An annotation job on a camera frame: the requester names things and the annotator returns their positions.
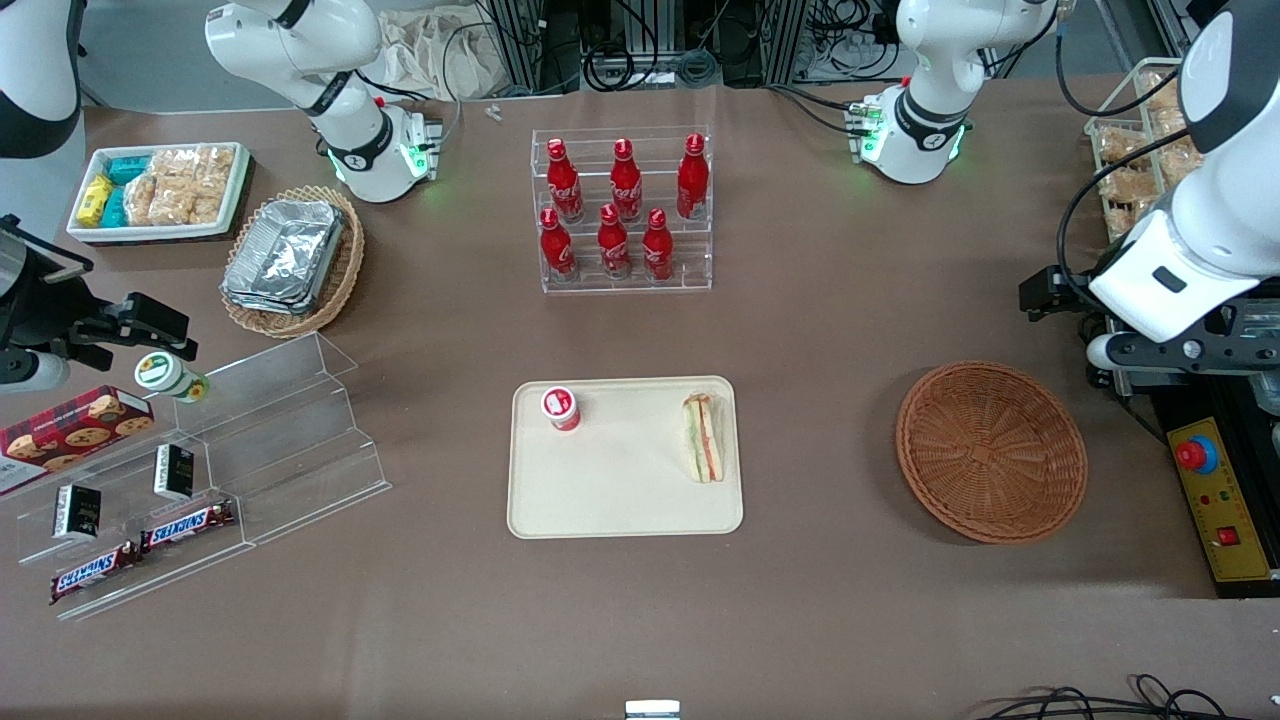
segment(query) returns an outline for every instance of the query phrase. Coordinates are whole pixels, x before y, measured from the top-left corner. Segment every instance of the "red cookie box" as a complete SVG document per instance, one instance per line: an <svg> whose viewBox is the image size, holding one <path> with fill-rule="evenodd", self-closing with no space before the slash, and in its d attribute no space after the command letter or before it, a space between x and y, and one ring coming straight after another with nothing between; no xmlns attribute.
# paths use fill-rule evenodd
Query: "red cookie box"
<svg viewBox="0 0 1280 720"><path fill-rule="evenodd" d="M151 405L101 386L0 432L0 496L145 432Z"/></svg>

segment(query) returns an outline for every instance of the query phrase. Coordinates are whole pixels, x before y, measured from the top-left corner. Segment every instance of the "wicker basket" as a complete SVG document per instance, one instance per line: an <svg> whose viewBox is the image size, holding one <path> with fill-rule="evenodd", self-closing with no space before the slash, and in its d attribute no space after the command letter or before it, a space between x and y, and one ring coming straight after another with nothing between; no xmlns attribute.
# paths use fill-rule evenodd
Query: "wicker basket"
<svg viewBox="0 0 1280 720"><path fill-rule="evenodd" d="M285 340L306 334L311 331L319 331L342 311L343 305L351 297L351 291L356 287L360 263L365 259L365 231L360 225L360 218L356 215L356 209L351 206L351 201L328 187L307 186L285 190L273 200L324 200L340 208L347 214L347 225L342 229L342 236L338 238L340 245L333 258L333 264L329 266L329 277L325 279L324 290L320 292L320 302L315 310L306 315L264 313L262 310L250 310L233 305L223 297L223 305L237 325L247 331ZM230 258L227 259L227 266L230 266L232 261L236 260L236 254L239 252L250 225L257 219L262 208L266 208L266 202L260 205L257 210L253 210L253 214L241 225L239 234L236 236L236 245L232 246Z"/></svg>
<svg viewBox="0 0 1280 720"><path fill-rule="evenodd" d="M906 482L938 520L975 541L1042 539L1084 498L1084 441L1047 389L996 363L955 363L915 383L897 415Z"/></svg>

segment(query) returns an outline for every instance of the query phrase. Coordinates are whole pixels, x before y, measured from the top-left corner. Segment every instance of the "red bottle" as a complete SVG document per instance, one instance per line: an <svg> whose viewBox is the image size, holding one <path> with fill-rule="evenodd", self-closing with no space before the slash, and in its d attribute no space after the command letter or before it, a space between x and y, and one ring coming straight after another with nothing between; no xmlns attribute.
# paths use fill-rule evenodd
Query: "red bottle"
<svg viewBox="0 0 1280 720"><path fill-rule="evenodd" d="M676 184L680 190L676 196L676 213L686 220L707 219L707 184L712 170L707 167L707 158L703 158L704 150L707 138L695 132L685 138L685 158L676 173Z"/></svg>
<svg viewBox="0 0 1280 720"><path fill-rule="evenodd" d="M613 204L623 223L640 219L640 168L631 158L631 141L622 137L613 143L613 172L609 173L613 184Z"/></svg>
<svg viewBox="0 0 1280 720"><path fill-rule="evenodd" d="M547 155L552 164L547 168L547 184L552 188L552 202L561 219L568 224L582 219L582 183L577 178L577 168L568 159L564 141L553 137L547 141Z"/></svg>
<svg viewBox="0 0 1280 720"><path fill-rule="evenodd" d="M649 229L644 231L644 274L649 282L662 284L671 279L671 231L662 208L649 210Z"/></svg>
<svg viewBox="0 0 1280 720"><path fill-rule="evenodd" d="M600 232L595 240L600 243L600 260L604 274L614 281L625 281L631 275L631 258L627 256L627 229L618 223L618 209L612 202L600 208Z"/></svg>
<svg viewBox="0 0 1280 720"><path fill-rule="evenodd" d="M568 231L559 224L559 215L548 208L543 210L539 220L543 225L543 256L547 258L552 282L576 281L577 261L573 259Z"/></svg>

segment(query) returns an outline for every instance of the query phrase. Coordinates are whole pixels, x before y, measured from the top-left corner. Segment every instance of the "table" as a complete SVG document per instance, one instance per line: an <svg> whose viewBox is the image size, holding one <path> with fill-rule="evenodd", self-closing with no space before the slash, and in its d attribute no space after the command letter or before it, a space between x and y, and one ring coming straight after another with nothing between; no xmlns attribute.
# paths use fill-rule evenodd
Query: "table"
<svg viewBox="0 0 1280 720"><path fill-rule="evenodd" d="M1078 92L1098 101L1114 82ZM361 364L356 418L396 488L79 624L55 621L35 600L44 588L4 584L0 714L567 719L675 697L692 719L961 717L1032 685L1130 697L1137 671L1238 715L1270 710L1276 605L1207 600L1166 450L1084 383L1074 318L1032 325L1018 311L1018 283L1052 260L1089 173L1083 118L1051 82L991 83L960 158L924 187L851 165L838 133L764 91L503 101L500 124L483 106L467 106L438 182L360 205L367 256L326 331ZM91 150L244 142L255 205L335 182L297 111L88 119ZM714 290L543 297L531 131L708 122ZM1085 202L1073 225L1076 263L1103 243L1100 214ZM211 369L271 343L220 306L227 249L95 251L90 281L189 313L197 366ZM118 352L105 379L128 387L138 356ZM1080 425L1089 491L1044 542L970 543L902 480L899 402L961 359L1030 373ZM507 532L516 387L710 373L737 392L736 533ZM101 379L77 369L67 391ZM60 397L5 398L0 420Z"/></svg>

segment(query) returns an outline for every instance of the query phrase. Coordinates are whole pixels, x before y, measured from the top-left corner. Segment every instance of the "yellow control panel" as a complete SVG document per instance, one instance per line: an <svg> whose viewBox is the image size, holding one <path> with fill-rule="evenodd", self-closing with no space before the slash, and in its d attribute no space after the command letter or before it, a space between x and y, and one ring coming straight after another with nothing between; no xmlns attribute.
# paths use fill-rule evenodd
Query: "yellow control panel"
<svg viewBox="0 0 1280 720"><path fill-rule="evenodd" d="M1213 578L1220 583L1270 579L1271 566L1240 497L1217 423L1206 418L1167 437Z"/></svg>

